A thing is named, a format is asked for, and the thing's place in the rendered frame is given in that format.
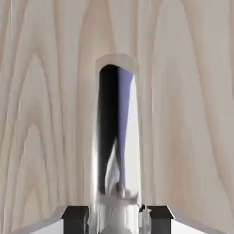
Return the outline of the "curved silver metal handle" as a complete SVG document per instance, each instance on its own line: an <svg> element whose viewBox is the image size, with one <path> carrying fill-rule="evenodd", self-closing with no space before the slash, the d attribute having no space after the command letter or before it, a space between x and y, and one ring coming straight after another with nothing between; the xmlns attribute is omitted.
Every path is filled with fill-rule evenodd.
<svg viewBox="0 0 234 234"><path fill-rule="evenodd" d="M144 173L140 71L125 53L95 64L89 234L142 234Z"/></svg>

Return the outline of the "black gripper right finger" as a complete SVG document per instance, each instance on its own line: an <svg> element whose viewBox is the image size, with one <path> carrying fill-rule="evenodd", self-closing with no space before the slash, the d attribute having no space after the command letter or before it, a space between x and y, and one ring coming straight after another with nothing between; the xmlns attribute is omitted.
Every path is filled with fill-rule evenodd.
<svg viewBox="0 0 234 234"><path fill-rule="evenodd" d="M185 217L172 206L139 208L139 234L225 234Z"/></svg>

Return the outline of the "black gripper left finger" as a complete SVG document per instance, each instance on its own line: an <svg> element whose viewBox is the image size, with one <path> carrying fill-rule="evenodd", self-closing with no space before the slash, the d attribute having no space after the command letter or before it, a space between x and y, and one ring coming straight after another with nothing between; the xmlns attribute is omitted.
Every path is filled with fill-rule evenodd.
<svg viewBox="0 0 234 234"><path fill-rule="evenodd" d="M88 206L58 206L52 215L11 234L89 234Z"/></svg>

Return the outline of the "light wood drawer front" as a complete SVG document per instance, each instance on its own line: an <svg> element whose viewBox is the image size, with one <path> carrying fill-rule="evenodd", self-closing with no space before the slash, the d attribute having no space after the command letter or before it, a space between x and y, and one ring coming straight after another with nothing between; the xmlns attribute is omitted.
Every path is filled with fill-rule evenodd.
<svg viewBox="0 0 234 234"><path fill-rule="evenodd" d="M0 234L87 204L96 61L136 62L142 199L234 234L234 0L0 0Z"/></svg>

